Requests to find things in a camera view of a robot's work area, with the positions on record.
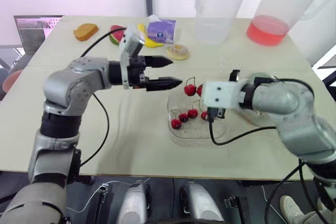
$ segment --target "white cable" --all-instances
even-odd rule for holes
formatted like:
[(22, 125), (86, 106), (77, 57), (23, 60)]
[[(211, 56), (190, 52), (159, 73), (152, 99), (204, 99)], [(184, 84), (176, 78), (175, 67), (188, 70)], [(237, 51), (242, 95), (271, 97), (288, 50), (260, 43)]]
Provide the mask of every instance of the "white cable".
[[(264, 196), (264, 200), (266, 201), (266, 203), (267, 203), (267, 198), (266, 198), (266, 193), (265, 193), (265, 189), (264, 189), (264, 186), (261, 186), (261, 191), (262, 191), (262, 194), (263, 194), (263, 196)], [(285, 224), (287, 224), (287, 222), (285, 221), (285, 219), (281, 216), (281, 214), (279, 214), (278, 213), (278, 211), (277, 210), (275, 210), (275, 208), (272, 206), (272, 205), (270, 205), (270, 207), (273, 209), (273, 211), (282, 219), (282, 221), (285, 223)]]
[[(147, 179), (144, 181), (144, 183), (146, 183), (148, 180), (150, 180), (150, 178), (151, 178), (151, 177), (147, 178)], [(97, 188), (97, 190), (94, 191), (94, 193), (91, 195), (91, 197), (90, 197), (89, 200), (86, 202), (86, 204), (85, 204), (85, 206), (83, 207), (82, 210), (77, 211), (77, 210), (74, 210), (74, 209), (72, 209), (72, 208), (70, 208), (70, 207), (67, 207), (67, 208), (68, 208), (69, 210), (73, 211), (73, 212), (78, 213), (78, 214), (81, 213), (81, 212), (84, 212), (85, 209), (87, 208), (87, 206), (89, 205), (91, 199), (92, 199), (93, 196), (96, 194), (96, 192), (98, 192), (98, 190), (100, 189), (100, 187), (103, 186), (103, 185), (106, 185), (106, 184), (110, 184), (110, 183), (121, 183), (121, 184), (129, 185), (129, 186), (132, 185), (131, 183), (126, 183), (126, 182), (117, 181), (117, 180), (112, 180), (112, 181), (108, 181), (108, 182), (106, 182), (106, 183), (102, 183), (102, 184)]]

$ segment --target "purple package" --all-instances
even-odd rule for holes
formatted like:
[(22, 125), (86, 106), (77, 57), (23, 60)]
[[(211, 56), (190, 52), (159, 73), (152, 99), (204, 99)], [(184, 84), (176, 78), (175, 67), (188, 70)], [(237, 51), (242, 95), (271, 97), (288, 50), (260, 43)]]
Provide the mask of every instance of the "purple package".
[(174, 43), (175, 20), (163, 19), (161, 22), (150, 22), (147, 36), (156, 42)]

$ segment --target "shoe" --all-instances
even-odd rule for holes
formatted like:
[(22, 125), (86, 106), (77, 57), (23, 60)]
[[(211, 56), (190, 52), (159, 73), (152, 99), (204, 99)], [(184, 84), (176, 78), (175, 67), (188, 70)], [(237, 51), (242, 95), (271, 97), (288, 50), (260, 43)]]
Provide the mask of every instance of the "shoe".
[(280, 199), (280, 210), (288, 224), (294, 223), (298, 217), (303, 217), (304, 214), (301, 209), (296, 205), (292, 197), (284, 195)]
[(319, 211), (327, 210), (327, 207), (323, 204), (323, 202), (320, 198), (317, 199), (317, 209)]

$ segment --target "yellow banana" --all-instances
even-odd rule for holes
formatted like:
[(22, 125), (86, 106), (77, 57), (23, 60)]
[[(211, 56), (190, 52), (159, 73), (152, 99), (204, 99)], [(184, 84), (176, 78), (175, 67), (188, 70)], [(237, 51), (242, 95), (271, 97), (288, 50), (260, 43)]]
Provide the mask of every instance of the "yellow banana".
[(143, 23), (138, 24), (138, 30), (143, 34), (143, 37), (145, 39), (145, 46), (146, 47), (163, 47), (163, 43), (156, 42), (156, 41), (147, 37), (146, 27)]

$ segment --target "red liquid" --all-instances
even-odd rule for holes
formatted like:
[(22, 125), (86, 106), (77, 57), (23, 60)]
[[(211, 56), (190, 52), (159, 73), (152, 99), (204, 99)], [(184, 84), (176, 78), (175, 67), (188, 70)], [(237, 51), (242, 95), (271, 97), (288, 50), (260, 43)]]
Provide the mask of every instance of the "red liquid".
[(278, 18), (260, 15), (255, 17), (247, 29), (247, 36), (263, 46), (276, 46), (289, 31), (288, 25)]

